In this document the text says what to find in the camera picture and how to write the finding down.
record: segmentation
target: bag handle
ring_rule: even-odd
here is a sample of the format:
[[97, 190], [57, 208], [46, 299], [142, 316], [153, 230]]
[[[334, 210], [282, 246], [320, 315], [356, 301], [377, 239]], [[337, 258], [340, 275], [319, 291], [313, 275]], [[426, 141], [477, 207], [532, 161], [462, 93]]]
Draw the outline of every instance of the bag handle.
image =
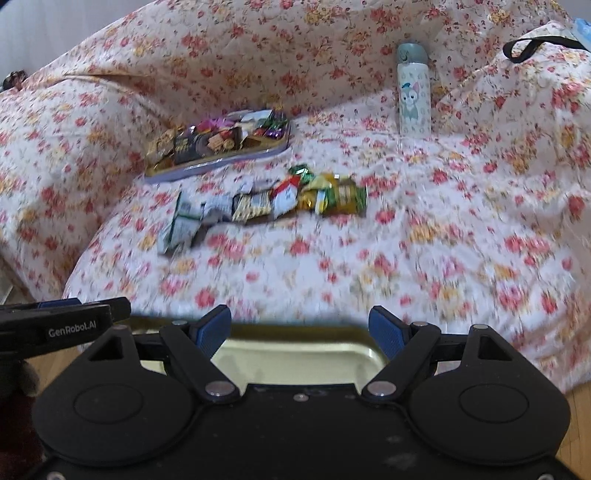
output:
[[[529, 41], [527, 46], [523, 49], [523, 51], [517, 55], [516, 57], [513, 56], [513, 47], [517, 42], [520, 41]], [[542, 43], [552, 43], [554, 45], [562, 45], [566, 48], [573, 48], [575, 50], [587, 50], [583, 44], [579, 41], [572, 40], [571, 38], [566, 37], [558, 37], [555, 35], [549, 35], [547, 37], [534, 37], [534, 38], [519, 38], [517, 40], [513, 40], [507, 42], [503, 46], [503, 53], [505, 57], [507, 57], [513, 63], [522, 63], [523, 61], [528, 60], [538, 49]]]

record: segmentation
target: gold tray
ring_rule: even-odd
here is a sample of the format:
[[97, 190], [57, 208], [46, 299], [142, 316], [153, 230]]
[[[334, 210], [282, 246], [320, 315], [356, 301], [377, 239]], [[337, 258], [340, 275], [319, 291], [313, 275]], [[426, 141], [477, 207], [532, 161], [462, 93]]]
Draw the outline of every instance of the gold tray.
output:
[[[387, 359], [369, 333], [358, 327], [234, 324], [212, 362], [241, 392], [249, 383], [352, 383], [361, 391]], [[164, 373], [162, 362], [142, 364]]]

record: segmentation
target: floral bedspread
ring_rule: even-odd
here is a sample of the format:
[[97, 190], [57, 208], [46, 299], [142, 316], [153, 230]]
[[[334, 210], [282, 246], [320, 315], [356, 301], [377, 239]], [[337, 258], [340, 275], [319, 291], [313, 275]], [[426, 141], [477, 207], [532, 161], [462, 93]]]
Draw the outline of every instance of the floral bedspread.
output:
[[[110, 25], [0, 95], [0, 253], [31, 292], [126, 295], [138, 313], [365, 324], [381, 304], [445, 332], [488, 323], [561, 389], [591, 377], [591, 63], [544, 45], [553, 1], [169, 0]], [[432, 138], [397, 135], [394, 51], [430, 55]], [[173, 122], [280, 99], [291, 148], [146, 186]], [[218, 225], [172, 260], [156, 234], [195, 202], [294, 163], [369, 189], [364, 218]]]

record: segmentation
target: wooden floor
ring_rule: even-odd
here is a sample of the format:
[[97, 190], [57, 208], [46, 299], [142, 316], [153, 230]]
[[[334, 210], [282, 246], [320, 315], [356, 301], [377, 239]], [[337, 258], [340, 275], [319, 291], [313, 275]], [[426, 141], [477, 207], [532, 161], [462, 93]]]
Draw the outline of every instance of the wooden floor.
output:
[[[41, 389], [67, 367], [78, 355], [70, 348], [30, 360], [39, 373]], [[591, 382], [568, 395], [571, 423], [558, 457], [583, 480], [591, 480]]]

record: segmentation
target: circular cover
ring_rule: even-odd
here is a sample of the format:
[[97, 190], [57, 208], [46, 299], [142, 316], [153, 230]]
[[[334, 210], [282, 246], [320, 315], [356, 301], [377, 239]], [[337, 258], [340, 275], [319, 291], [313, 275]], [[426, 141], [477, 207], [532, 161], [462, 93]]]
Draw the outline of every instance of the circular cover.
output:
[[464, 462], [515, 465], [553, 453], [569, 426], [568, 403], [527, 375], [432, 377], [412, 393], [409, 414], [436, 449]]
[[33, 409], [35, 429], [49, 449], [79, 465], [128, 465], [180, 436], [193, 414], [189, 392], [166, 375], [123, 370], [127, 374], [94, 379], [89, 368], [84, 385], [49, 385]]

